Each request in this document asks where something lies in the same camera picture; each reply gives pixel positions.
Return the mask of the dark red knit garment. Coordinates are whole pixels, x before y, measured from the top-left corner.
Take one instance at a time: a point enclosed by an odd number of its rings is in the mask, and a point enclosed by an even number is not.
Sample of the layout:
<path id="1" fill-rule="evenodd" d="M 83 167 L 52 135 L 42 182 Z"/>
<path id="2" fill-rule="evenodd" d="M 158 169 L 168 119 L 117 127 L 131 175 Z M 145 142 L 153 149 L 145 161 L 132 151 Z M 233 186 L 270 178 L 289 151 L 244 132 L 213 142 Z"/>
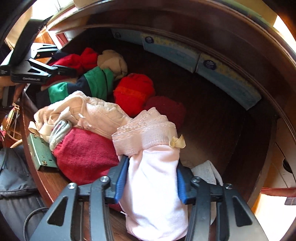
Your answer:
<path id="1" fill-rule="evenodd" d="M 53 155 L 63 175 L 78 185 L 94 182 L 119 163 L 111 140 L 79 128 L 63 137 Z"/>

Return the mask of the beige garment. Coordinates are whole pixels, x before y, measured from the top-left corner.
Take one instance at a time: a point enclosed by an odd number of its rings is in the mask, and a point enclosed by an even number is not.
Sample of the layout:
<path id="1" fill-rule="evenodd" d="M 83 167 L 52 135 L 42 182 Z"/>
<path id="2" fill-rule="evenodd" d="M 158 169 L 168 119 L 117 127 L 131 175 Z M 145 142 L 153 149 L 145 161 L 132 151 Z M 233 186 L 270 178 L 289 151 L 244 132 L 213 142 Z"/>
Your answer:
<path id="1" fill-rule="evenodd" d="M 104 50 L 97 57 L 97 65 L 101 69 L 110 69 L 115 80 L 119 80 L 127 75 L 127 64 L 121 54 L 113 50 Z"/>

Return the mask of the green metal lock plate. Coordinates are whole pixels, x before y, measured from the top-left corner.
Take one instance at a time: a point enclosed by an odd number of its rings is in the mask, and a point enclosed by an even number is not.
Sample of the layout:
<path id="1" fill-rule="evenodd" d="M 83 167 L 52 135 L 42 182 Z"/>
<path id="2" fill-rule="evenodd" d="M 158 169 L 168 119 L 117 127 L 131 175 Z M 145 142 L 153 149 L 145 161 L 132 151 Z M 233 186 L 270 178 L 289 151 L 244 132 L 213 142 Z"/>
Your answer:
<path id="1" fill-rule="evenodd" d="M 37 171 L 57 169 L 56 159 L 52 154 L 49 144 L 41 137 L 30 133 L 27 137 L 32 161 Z"/>

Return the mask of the bright red fleece garment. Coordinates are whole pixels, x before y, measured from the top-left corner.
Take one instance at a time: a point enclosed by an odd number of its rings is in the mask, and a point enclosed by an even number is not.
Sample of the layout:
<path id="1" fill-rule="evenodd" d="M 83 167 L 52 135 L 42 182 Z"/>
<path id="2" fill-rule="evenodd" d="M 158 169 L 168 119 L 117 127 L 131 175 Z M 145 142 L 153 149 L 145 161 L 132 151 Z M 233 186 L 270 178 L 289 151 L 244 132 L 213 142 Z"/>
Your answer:
<path id="1" fill-rule="evenodd" d="M 131 73 L 113 91 L 114 101 L 131 118 L 137 116 L 155 95 L 154 83 L 144 74 Z"/>

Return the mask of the pink lace-trimmed underwear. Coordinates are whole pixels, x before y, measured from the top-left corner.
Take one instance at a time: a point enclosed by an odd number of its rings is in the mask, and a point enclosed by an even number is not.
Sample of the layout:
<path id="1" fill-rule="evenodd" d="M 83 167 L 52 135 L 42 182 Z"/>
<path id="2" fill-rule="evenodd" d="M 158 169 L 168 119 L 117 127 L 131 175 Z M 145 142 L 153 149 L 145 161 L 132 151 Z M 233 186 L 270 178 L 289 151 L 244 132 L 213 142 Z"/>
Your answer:
<path id="1" fill-rule="evenodd" d="M 177 165 L 185 140 L 156 108 L 143 110 L 112 135 L 118 156 L 129 157 L 119 201 L 126 229 L 139 240 L 179 240 L 187 233 L 188 210 L 178 197 Z"/>

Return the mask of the cream quilted bra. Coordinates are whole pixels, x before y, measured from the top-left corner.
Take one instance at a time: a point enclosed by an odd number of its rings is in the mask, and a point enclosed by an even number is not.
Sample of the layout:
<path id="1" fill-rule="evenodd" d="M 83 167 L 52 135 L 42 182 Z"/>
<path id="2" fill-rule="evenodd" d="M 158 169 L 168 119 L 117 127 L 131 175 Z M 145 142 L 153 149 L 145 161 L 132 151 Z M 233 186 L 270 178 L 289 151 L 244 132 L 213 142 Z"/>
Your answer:
<path id="1" fill-rule="evenodd" d="M 132 118 L 118 104 L 88 97 L 83 92 L 76 91 L 61 101 L 39 109 L 28 129 L 49 142 L 54 126 L 60 120 L 70 121 L 73 127 L 111 139 L 117 128 L 126 125 Z"/>

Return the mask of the green and navy striped garment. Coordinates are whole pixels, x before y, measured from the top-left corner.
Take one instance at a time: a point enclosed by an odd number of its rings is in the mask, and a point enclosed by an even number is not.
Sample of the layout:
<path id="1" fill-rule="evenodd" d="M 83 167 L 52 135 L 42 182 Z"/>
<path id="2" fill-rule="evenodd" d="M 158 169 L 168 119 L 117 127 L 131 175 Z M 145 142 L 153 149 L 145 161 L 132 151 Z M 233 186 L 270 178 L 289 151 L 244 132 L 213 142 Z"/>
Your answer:
<path id="1" fill-rule="evenodd" d="M 49 106 L 65 99 L 70 94 L 81 91 L 88 97 L 107 100 L 114 81 L 113 72 L 106 68 L 95 67 L 83 74 L 76 83 L 59 82 L 36 94 L 37 108 Z"/>

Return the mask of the dark blue trousers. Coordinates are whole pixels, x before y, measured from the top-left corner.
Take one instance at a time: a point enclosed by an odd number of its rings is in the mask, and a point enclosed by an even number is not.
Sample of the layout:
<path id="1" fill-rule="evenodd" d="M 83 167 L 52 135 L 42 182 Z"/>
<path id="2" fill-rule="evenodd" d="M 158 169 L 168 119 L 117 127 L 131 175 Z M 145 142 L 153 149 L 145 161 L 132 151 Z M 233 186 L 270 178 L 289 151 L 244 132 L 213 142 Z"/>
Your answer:
<path id="1" fill-rule="evenodd" d="M 43 218 L 45 207 L 29 171 L 23 146 L 1 150 L 1 240 L 29 239 Z"/>

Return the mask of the dark wooden drawer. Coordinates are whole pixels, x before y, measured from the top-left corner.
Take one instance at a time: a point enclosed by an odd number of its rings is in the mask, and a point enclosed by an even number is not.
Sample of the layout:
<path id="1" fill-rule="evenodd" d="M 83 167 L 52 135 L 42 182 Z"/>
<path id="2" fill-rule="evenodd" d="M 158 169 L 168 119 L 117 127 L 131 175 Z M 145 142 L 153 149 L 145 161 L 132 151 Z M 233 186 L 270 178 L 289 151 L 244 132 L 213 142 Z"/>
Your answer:
<path id="1" fill-rule="evenodd" d="M 195 107 L 183 126 L 189 149 L 182 159 L 208 157 L 248 205 L 265 182 L 276 136 L 295 153 L 295 52 L 256 12 L 224 1 L 99 1 L 62 10 L 47 27 L 55 34 L 79 32 L 63 51 L 114 49 L 130 70 L 151 77 L 158 93 Z M 222 62 L 259 92 L 260 101 L 245 110 L 202 75 L 146 51 L 140 33 Z"/>

